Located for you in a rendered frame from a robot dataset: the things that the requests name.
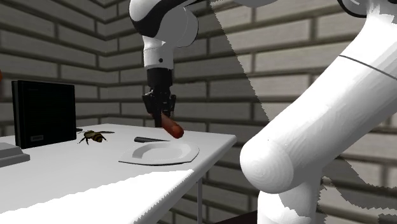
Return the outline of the grey stepped block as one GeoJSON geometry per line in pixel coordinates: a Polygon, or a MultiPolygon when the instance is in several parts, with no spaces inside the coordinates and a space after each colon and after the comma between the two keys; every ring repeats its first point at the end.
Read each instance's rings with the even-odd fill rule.
{"type": "Polygon", "coordinates": [[[30,160],[30,155],[24,153],[19,146],[0,143],[0,167],[15,165],[30,160]]]}

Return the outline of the red-brown sausage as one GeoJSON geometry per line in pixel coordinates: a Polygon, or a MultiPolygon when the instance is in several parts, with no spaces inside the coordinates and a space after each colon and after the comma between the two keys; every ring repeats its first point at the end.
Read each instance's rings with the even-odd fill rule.
{"type": "Polygon", "coordinates": [[[151,116],[155,121],[155,127],[163,128],[167,133],[176,139],[179,139],[183,136],[184,129],[165,114],[151,114],[151,116]]]}

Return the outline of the dark pen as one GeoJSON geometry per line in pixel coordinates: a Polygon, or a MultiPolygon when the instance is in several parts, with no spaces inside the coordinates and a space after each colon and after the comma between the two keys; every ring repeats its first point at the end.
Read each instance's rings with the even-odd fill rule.
{"type": "Polygon", "coordinates": [[[152,142],[161,142],[163,139],[153,139],[148,137],[135,137],[134,141],[137,143],[152,143],[152,142]]]}

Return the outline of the white table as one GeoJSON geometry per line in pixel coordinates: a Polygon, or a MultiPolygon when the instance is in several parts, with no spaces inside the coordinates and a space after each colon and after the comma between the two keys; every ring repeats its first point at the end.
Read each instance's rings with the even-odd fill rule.
{"type": "Polygon", "coordinates": [[[120,162],[137,136],[170,140],[152,127],[101,124],[103,143],[74,140],[29,148],[30,160],[0,168],[0,224],[156,224],[236,142],[233,135],[187,131],[199,148],[189,163],[120,162]]]}

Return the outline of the bee figure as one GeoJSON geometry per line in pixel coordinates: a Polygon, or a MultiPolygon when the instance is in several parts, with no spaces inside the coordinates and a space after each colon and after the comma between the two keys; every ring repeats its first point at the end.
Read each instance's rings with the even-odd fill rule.
{"type": "Polygon", "coordinates": [[[79,141],[81,143],[82,141],[86,141],[87,144],[88,140],[91,139],[92,141],[95,141],[97,143],[101,143],[103,140],[106,141],[106,138],[103,136],[103,134],[114,134],[112,131],[93,131],[93,130],[88,130],[88,131],[80,131],[80,133],[83,133],[83,138],[79,141]]]}

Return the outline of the white plate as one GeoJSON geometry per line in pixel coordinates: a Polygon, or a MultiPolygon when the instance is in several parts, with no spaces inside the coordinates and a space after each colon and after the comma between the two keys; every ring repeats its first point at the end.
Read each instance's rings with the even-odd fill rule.
{"type": "Polygon", "coordinates": [[[143,143],[127,150],[119,162],[136,165],[177,165],[192,162],[199,154],[199,147],[179,141],[143,143]]]}

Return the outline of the black upright box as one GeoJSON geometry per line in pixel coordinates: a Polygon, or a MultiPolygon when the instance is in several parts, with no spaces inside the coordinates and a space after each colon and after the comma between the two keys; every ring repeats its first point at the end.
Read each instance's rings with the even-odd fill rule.
{"type": "Polygon", "coordinates": [[[74,85],[12,81],[15,144],[22,149],[76,139],[74,85]]]}

